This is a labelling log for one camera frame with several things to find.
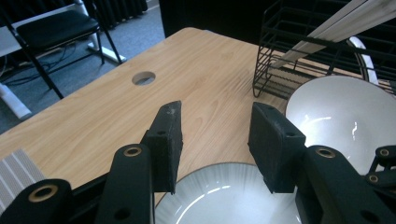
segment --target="black metal chair frame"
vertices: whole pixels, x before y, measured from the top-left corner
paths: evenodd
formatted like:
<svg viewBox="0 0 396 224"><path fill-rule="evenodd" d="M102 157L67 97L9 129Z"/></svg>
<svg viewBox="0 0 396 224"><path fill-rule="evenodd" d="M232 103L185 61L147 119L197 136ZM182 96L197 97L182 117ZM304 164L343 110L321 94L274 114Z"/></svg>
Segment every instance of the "black metal chair frame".
<svg viewBox="0 0 396 224"><path fill-rule="evenodd" d="M78 61L80 61L80 60L83 60L83 59L85 59L85 58L88 58L89 56L92 56L93 54L96 54L96 53L98 53L98 52L99 52L100 55L101 55L102 64L105 63L105 57L104 57L103 52L102 52L102 43L101 43L101 39L100 39L100 35L99 35L99 33L100 33L101 30L106 34L106 37L107 37L107 39L108 39L108 42L110 43L111 48L113 49L113 51L114 51L114 53L115 53L115 55L116 55L116 57L117 57L117 60L118 60L119 64L122 63L122 59L120 58L120 55L119 55L119 53L118 53L118 51L117 51L117 49L116 49L116 47L115 47L115 45L114 45L114 42L113 42L113 40L112 40L112 38L111 38L111 36L110 36L110 33L108 32L107 28L106 28L106 27L104 26L104 24L103 24L103 20L102 20L102 18L101 18L101 14L100 14L100 12L97 10L97 7L96 7L94 1L93 1L93 0L84 0L84 3L85 3L84 5L85 5L85 7L88 9L88 11L90 11L90 12L93 14L93 15L91 15L91 17L92 17L93 19L95 19L95 20L98 22L97 30L95 30L94 32L90 32L90 33L87 33L87 34L85 34L85 35L79 36L78 38L72 38L72 39L70 39L70 40L67 40L67 41L63 42L62 45L53 46L52 48L45 49L45 50L43 50L42 52L46 52L46 51L49 51L49 50L51 50L51 49L56 49L56 48L59 48L59 47L65 47L65 46L69 45L70 43L75 42L75 41L78 40L78 39L86 38L86 37L88 37L88 36L90 36L90 35L94 35L94 34L96 34L96 36L97 36L99 50L97 50L97 51L95 51L95 52L92 52L92 53L89 53L89 54L87 54L87 55L84 55L84 56L82 56L82 57L79 57L79 58L75 59L73 62L70 62L70 63L64 64L64 65L62 65L62 66L59 66L59 67L57 67L57 68L55 68L55 69L52 69L51 71L46 71L46 70L43 68L43 66L41 65L41 63L40 63L40 62L38 61L38 59L36 58L35 52L33 52L33 51L30 49L29 44L26 43L26 41L22 38L22 36L20 36L20 35L18 34L17 29L15 29L15 28L12 26L12 23L9 21L9 19L8 19L8 17L7 17L7 13L4 12L2 8L0 8L0 18L1 18L2 21L5 23L5 25L7 26L8 30L13 34L13 36L14 36L15 39L18 41L18 43L21 45L21 48L22 48L23 52L26 54L26 56L28 57L28 59L29 59L29 60L32 62L32 64L35 66L35 68L37 69L38 74L39 74L40 76L42 76L42 78L43 78L44 81L47 83L47 85L49 86L49 88L50 88L51 90L54 90L54 91L56 92L56 94L59 96L60 99L63 99L64 96L61 94L61 92L59 91L59 89L57 88L57 86L54 84L54 82L53 82L52 79L50 78L49 74L52 74L52 73L54 73L54 72L57 72L57 71L59 71L59 70L65 68L66 66L69 66L69 65L72 64L72 63L76 63L76 62L78 62Z"/></svg>

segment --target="dish rack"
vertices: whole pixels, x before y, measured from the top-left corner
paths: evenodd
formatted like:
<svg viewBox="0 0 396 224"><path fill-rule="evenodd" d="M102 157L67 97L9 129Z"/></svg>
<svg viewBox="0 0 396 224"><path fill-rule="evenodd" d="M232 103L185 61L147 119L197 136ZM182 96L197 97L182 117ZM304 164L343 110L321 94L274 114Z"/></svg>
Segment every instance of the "dish rack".
<svg viewBox="0 0 396 224"><path fill-rule="evenodd" d="M334 43L307 37L347 2L314 0L312 7L306 9L288 7L279 0L264 12L252 86L254 96L267 92L287 100L298 87L313 78L339 75L368 80L361 74L369 70L375 71L381 88L395 94L395 19L356 35L366 49L351 47L346 41ZM287 62L280 68L272 66L300 41L322 45L326 49L308 54L296 62ZM359 63L359 55L370 56L374 69Z"/></svg>

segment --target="striped cloth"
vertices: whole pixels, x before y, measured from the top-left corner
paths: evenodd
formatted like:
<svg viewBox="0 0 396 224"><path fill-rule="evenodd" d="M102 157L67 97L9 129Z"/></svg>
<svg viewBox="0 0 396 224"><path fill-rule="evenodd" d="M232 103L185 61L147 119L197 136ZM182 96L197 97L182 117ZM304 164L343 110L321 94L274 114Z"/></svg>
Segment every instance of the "striped cloth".
<svg viewBox="0 0 396 224"><path fill-rule="evenodd" d="M29 157L19 149L0 161L0 216L26 187L45 179Z"/></svg>

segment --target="floor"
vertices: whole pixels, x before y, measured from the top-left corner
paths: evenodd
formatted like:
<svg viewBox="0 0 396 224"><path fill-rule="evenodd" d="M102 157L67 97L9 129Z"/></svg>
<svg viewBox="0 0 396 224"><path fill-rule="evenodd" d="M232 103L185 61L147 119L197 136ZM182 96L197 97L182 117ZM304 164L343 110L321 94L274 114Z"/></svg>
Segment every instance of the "floor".
<svg viewBox="0 0 396 224"><path fill-rule="evenodd" d="M164 40L160 8L158 6L152 7L140 18L121 23L114 30L111 30L110 34L119 53L126 57L127 60L132 59L135 55ZM101 39L103 46L110 49L104 34L101 34ZM40 61L48 64L67 63L67 61L77 58L78 55L86 54L88 43L88 41L78 42L66 49L61 49L49 56L45 56ZM106 60L106 63L101 65L100 57L95 55L53 73L50 77L61 93L67 96L116 66L117 64L110 60ZM4 80L4 77L2 78L2 83L6 84L21 99L32 111L32 115L59 102L55 92L48 89L44 80L38 77L34 68L26 69L7 80ZM19 120L7 105L0 100L0 133L8 131L21 122L23 120Z"/></svg>

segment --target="chair seat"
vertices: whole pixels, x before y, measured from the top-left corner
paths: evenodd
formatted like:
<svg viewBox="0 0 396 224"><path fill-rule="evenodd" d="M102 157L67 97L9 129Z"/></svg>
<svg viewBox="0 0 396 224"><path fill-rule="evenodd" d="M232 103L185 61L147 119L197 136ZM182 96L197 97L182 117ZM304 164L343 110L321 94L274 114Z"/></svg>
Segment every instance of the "chair seat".
<svg viewBox="0 0 396 224"><path fill-rule="evenodd" d="M17 28L19 35L34 50L53 49L71 40L97 32L96 20L69 10L32 21Z"/></svg>

